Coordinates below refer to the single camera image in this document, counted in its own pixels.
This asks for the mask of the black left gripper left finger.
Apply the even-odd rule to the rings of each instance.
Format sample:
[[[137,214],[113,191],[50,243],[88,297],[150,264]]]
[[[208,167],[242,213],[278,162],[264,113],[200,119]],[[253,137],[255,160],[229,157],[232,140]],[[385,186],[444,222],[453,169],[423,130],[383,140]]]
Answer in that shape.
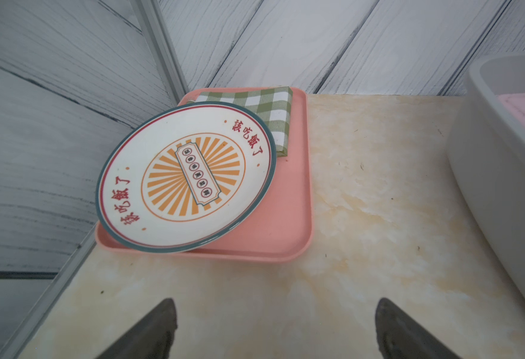
[[[102,352],[98,359],[169,358],[177,328],[174,300],[164,299]]]

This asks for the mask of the grey plastic storage box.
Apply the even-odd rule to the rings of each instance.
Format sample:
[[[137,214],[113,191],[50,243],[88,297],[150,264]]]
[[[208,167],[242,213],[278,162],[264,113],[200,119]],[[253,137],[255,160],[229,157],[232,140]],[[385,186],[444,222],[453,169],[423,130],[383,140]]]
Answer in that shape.
[[[497,99],[525,93],[525,52],[476,60],[447,158],[482,233],[525,298],[525,128]]]

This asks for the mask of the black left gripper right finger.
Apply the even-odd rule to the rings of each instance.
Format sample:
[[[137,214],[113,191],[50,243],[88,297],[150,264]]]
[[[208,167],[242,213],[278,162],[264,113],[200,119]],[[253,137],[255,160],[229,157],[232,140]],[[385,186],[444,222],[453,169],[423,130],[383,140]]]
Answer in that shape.
[[[375,312],[376,339],[383,358],[460,357],[387,298]]]

